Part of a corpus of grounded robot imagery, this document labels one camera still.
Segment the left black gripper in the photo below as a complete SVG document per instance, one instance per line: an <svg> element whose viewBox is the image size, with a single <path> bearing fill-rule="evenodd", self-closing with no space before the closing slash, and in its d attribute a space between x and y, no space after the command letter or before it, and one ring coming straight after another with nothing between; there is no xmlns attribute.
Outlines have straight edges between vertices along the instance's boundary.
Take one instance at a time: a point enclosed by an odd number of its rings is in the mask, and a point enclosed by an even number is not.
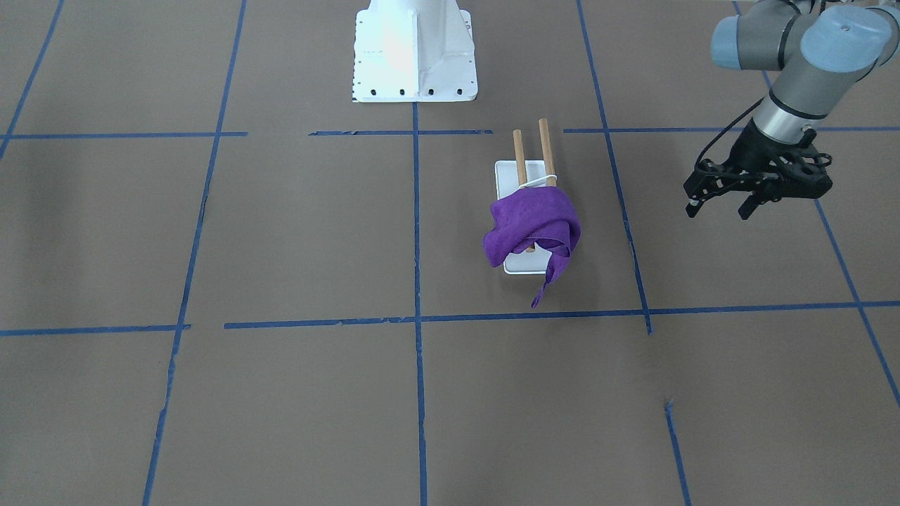
<svg viewBox="0 0 900 506"><path fill-rule="evenodd" d="M802 172L803 164L799 161L804 148L804 141L785 143L769 138L755 119L750 119L734 142L724 165L713 163L708 158L695 163L694 170L683 183L688 198L686 214L693 219L708 200L730 191L748 191L764 175L776 175L778 185L756 187L739 206L740 218L749 220L759 206L783 198L781 186L803 186L808 183L808 176Z"/></svg>

